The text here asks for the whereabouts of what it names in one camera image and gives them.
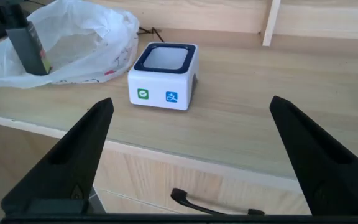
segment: blue alipay logo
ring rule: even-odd
[[[178,103],[178,93],[168,91],[165,94],[165,99],[167,102]]]

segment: black handle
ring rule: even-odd
[[[187,192],[182,189],[174,188],[171,192],[171,198],[178,202],[180,205],[186,206],[188,208],[195,209],[197,211],[205,212],[211,215],[225,215],[224,213],[217,212],[214,210],[210,210],[208,208],[204,208],[198,205],[195,205],[187,200]],[[248,209],[248,215],[265,215],[265,213],[261,210],[257,209]]]

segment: green wechat logo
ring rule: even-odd
[[[146,89],[137,89],[137,97],[139,97],[139,99],[148,100],[149,99],[149,91]]]

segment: plastic bag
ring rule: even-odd
[[[123,74],[136,56],[139,21],[131,13],[91,2],[57,0],[28,18],[52,66],[26,73],[9,38],[0,42],[0,86],[105,82]]]

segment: black cable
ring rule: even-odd
[[[31,1],[31,0],[27,0],[28,2],[31,2],[31,3],[35,3],[35,4],[38,4],[40,6],[46,6],[45,4],[42,4],[42,3],[39,3],[39,2],[36,2],[36,1]]]
[[[143,27],[139,27],[140,30],[144,31],[145,34],[151,34],[151,32]]]
[[[158,31],[152,27],[152,33],[155,32],[157,34],[157,36],[159,37],[159,39],[161,40],[161,42],[165,43],[165,41],[162,39],[162,37],[160,36],[160,34],[158,33]]]
[[[147,30],[147,29],[144,29],[143,27],[139,27],[139,30],[142,30],[143,32],[137,33],[137,35],[156,34],[159,37],[159,39],[161,40],[161,42],[165,43],[165,41],[162,39],[161,35],[158,33],[157,29],[155,29],[154,27],[152,27],[151,30]]]

